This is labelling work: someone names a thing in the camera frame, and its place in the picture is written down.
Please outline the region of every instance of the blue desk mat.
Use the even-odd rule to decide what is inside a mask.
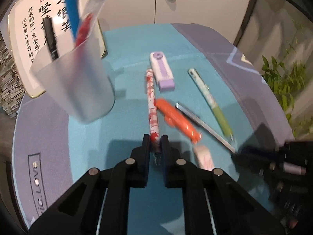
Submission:
[[[278,143],[290,138],[291,129],[269,87],[253,66],[240,60],[242,53],[216,31],[200,25],[156,24],[111,30],[104,37],[108,54],[103,64],[116,94],[107,116],[83,125],[68,117],[47,93],[36,99],[23,98],[13,140],[12,166],[18,205],[28,227],[89,168],[114,167],[141,145],[143,135],[149,133],[144,78],[152,51],[165,53],[176,83],[175,91],[160,94],[156,89],[156,96],[172,104],[182,102],[222,135],[187,73],[187,69],[196,68],[225,113],[237,148],[247,142],[268,142],[268,134],[257,137],[262,124]],[[162,114],[158,118],[161,134],[167,134],[171,145],[194,162],[189,139],[166,125]],[[263,179],[247,171],[239,175],[228,150],[199,130],[202,143],[211,149],[215,166],[240,181],[271,210]],[[33,161],[38,169],[33,168]],[[32,177],[39,178],[40,193]],[[38,199],[43,200],[42,207]],[[181,190],[166,189],[162,172],[152,161],[148,186],[130,191],[128,234],[184,234]]]

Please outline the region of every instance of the cabinet door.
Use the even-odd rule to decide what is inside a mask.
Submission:
[[[155,23],[209,26],[233,43],[249,0],[156,0]]]
[[[102,31],[154,23],[155,0],[107,0],[99,16]]]

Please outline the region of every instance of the orange object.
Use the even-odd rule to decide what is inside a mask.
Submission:
[[[168,101],[156,99],[156,107],[164,114],[165,122],[171,127],[177,127],[182,133],[190,138],[193,144],[201,140],[201,133],[197,132],[192,124]]]

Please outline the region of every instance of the white and pink eraser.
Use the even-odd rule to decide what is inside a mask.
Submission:
[[[152,66],[156,83],[159,86],[160,92],[174,90],[174,77],[164,53],[160,51],[152,52],[150,54],[150,64]]]
[[[193,152],[197,157],[201,169],[212,171],[215,168],[210,150],[206,146],[195,145],[193,147]]]

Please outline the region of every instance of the pen holder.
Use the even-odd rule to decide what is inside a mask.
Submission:
[[[73,49],[70,31],[57,37],[59,58],[52,61],[47,45],[38,52],[31,73],[69,115],[82,123],[106,115],[115,97],[91,34]]]

